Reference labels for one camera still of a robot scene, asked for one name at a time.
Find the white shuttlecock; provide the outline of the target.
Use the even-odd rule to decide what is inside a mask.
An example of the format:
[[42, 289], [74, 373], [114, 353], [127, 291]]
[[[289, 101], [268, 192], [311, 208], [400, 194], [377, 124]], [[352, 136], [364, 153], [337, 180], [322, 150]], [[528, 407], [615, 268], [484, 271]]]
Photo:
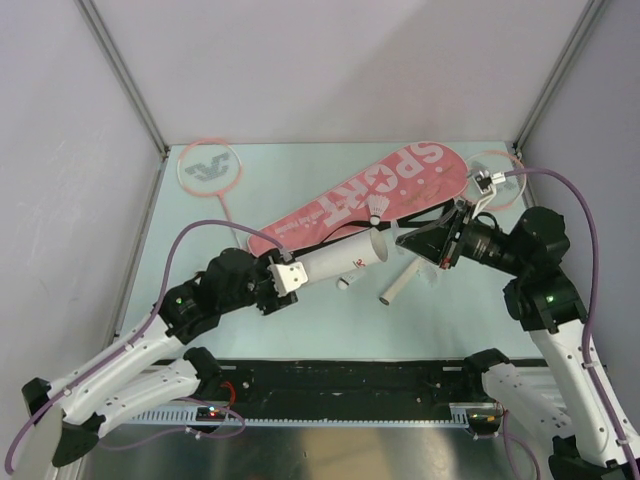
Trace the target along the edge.
[[337, 282], [336, 286], [339, 290], [347, 290], [352, 284], [357, 282], [360, 278], [364, 276], [363, 272], [353, 271], [346, 274], [341, 275]]
[[381, 223], [382, 215], [390, 205], [390, 199], [383, 195], [370, 195], [367, 198], [367, 208], [369, 211], [369, 221], [372, 226]]

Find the white shuttlecock tube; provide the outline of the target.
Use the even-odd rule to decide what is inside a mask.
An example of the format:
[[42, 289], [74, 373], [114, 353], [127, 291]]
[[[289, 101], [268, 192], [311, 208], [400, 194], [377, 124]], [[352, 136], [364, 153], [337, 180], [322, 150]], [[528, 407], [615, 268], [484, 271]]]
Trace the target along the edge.
[[302, 263], [310, 283], [340, 276], [388, 260], [384, 235], [370, 229], [344, 238], [329, 246], [302, 255]]

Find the clear tube lid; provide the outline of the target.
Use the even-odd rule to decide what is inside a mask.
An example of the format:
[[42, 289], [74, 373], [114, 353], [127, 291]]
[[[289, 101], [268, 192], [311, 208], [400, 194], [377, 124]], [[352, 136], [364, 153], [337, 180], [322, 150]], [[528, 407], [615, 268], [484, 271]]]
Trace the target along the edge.
[[397, 295], [414, 277], [422, 278], [429, 287], [434, 287], [438, 283], [436, 268], [425, 259], [416, 256], [392, 282], [388, 291]]

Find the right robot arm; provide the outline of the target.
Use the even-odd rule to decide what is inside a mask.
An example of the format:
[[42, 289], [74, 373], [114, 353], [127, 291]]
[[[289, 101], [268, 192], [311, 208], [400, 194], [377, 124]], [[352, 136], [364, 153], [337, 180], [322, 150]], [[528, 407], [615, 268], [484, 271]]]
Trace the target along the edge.
[[464, 393], [505, 407], [549, 448], [556, 479], [636, 479], [639, 434], [621, 408], [595, 345], [584, 339], [587, 310], [561, 268], [570, 246], [562, 215], [545, 207], [525, 210], [505, 233], [473, 216], [465, 203], [443, 219], [400, 235], [397, 246], [446, 270], [460, 258], [510, 275], [503, 290], [510, 317], [539, 352], [564, 403], [552, 401], [522, 379], [497, 349], [464, 360]]

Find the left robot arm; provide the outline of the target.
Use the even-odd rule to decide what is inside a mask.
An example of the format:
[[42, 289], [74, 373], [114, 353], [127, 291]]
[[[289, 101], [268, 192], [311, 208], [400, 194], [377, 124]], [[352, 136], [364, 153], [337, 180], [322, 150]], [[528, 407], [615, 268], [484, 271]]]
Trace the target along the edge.
[[73, 372], [22, 388], [34, 421], [60, 411], [51, 463], [60, 468], [89, 453], [116, 426], [165, 402], [205, 400], [221, 389], [221, 369], [190, 342], [222, 316], [255, 306], [269, 315], [296, 302], [307, 283], [302, 263], [278, 249], [261, 256], [228, 248], [195, 277], [162, 293], [131, 331]]

